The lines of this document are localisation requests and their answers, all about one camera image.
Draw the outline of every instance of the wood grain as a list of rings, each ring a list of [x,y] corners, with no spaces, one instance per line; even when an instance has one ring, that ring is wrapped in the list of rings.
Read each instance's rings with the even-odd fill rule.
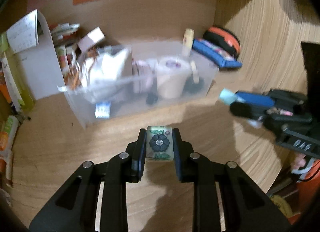
[[[26,0],[10,0],[0,14],[0,30],[25,10]],[[100,0],[76,6],[61,0],[41,11],[49,23],[80,22],[85,31],[99,25],[114,43],[181,39],[187,27],[199,37],[213,23],[220,24],[240,38],[244,65],[238,72],[220,72],[206,98],[85,131],[63,95],[38,101],[13,147],[13,209],[26,225],[83,161],[109,160],[148,125],[178,127],[196,151],[219,163],[236,161],[268,190],[287,150],[273,145],[271,133],[230,115],[217,97],[223,87],[306,91],[300,41],[320,40],[319,22],[310,8],[292,0]],[[172,164],[148,163],[141,183],[127,187],[130,231],[190,231],[192,197],[192,186],[178,183]]]
[[[250,90],[252,84],[216,83],[206,98],[112,119],[87,130],[82,129],[62,94],[38,101],[32,120],[20,127],[13,147],[14,211],[28,225],[82,162],[108,161],[148,125],[179,128],[183,140],[191,142],[195,151],[218,163],[236,161],[267,191],[287,150],[272,144],[271,133],[233,117],[228,106],[217,101],[223,87]],[[127,186],[130,231],[189,231],[192,198],[192,185],[178,182],[172,163],[147,163],[142,181]]]
[[[214,23],[239,37],[242,78],[261,90],[306,92],[300,42],[320,41],[320,23],[311,7],[294,0],[218,0]]]

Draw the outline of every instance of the wooden wall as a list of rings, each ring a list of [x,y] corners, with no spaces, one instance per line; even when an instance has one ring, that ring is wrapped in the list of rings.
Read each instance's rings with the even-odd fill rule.
[[[218,0],[214,23],[239,37],[242,78],[261,90],[306,92],[300,42],[320,42],[320,23],[312,8],[293,0]]]
[[[98,0],[73,5],[72,0],[40,9],[48,24],[80,23],[89,32],[99,26],[114,42],[137,39],[182,39],[186,28],[202,35],[213,24],[216,0]],[[6,30],[25,15],[26,0],[11,0],[0,14]]]

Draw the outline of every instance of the black plastic part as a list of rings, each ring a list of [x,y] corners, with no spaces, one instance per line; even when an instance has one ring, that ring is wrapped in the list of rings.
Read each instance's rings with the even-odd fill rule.
[[[147,130],[140,129],[139,136],[136,142],[129,143],[126,152],[131,157],[130,177],[127,182],[139,182],[143,176],[144,164],[146,161],[146,142]]]
[[[226,231],[283,232],[290,227],[287,218],[239,166],[230,168],[203,155],[192,159],[191,144],[182,141],[178,129],[172,133],[177,176],[181,182],[194,183],[193,232],[221,231],[216,182]]]
[[[275,108],[293,115],[267,113],[268,107],[238,101],[230,105],[230,111],[235,116],[263,122],[276,136],[277,145],[320,159],[320,123],[310,112],[308,97],[280,89],[272,89],[265,95],[274,100]]]
[[[193,76],[189,77],[186,80],[186,84],[184,86],[183,91],[188,92],[190,94],[196,94],[199,93],[204,87],[204,79],[202,77],[199,77],[199,82],[195,83],[193,81]]]
[[[119,155],[114,156],[108,162],[107,172],[103,179],[100,232],[128,231],[126,181],[122,176],[125,163],[130,163],[130,158],[121,159]]]
[[[100,188],[100,179],[95,171],[93,163],[89,168],[81,165],[34,217],[30,231],[83,232],[86,228],[94,229],[94,210]],[[67,200],[64,205],[57,204],[62,202],[61,198],[68,197],[73,198],[74,202]]]
[[[301,42],[304,67],[308,80],[308,106],[314,117],[320,122],[320,44]]]
[[[6,198],[0,192],[0,231],[29,232],[7,204]]]

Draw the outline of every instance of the black object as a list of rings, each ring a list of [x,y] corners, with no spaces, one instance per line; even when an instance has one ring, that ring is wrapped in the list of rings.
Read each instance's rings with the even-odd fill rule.
[[[308,106],[312,115],[320,122],[320,44],[301,42],[301,49],[307,71]]]
[[[194,153],[173,129],[176,173],[181,182],[194,183],[193,232],[220,231],[216,182],[222,197],[226,231],[283,232],[286,217],[235,163],[219,164]],[[45,204],[30,224],[31,232],[94,231],[100,182],[104,181],[100,231],[128,231],[126,182],[138,182],[145,163],[146,130],[136,142],[109,162],[84,162]]]
[[[203,39],[221,47],[236,60],[238,59],[240,55],[240,41],[230,30],[219,26],[213,26],[205,31]]]
[[[238,101],[230,105],[230,111],[236,116],[262,121],[275,134],[276,144],[320,159],[320,44],[302,42],[301,48],[308,95],[279,89],[265,94],[275,101],[275,108],[290,111],[292,116]]]
[[[148,105],[154,105],[158,101],[158,98],[159,97],[157,95],[155,95],[154,93],[148,93],[146,103]]]
[[[186,84],[184,86],[183,91],[188,92],[190,94],[196,94],[200,92],[204,87],[204,79],[202,77],[199,77],[199,82],[195,83],[193,80],[193,76],[189,77],[186,80]]]
[[[170,141],[164,134],[156,134],[152,136],[149,145],[154,152],[165,152],[170,145]]]
[[[230,111],[240,117],[263,122],[276,136],[276,144],[320,159],[320,123],[310,113],[308,97],[287,90],[272,89],[266,94],[293,115],[281,115],[265,106],[235,101]]]
[[[0,231],[29,232],[7,204],[5,196],[0,192]]]

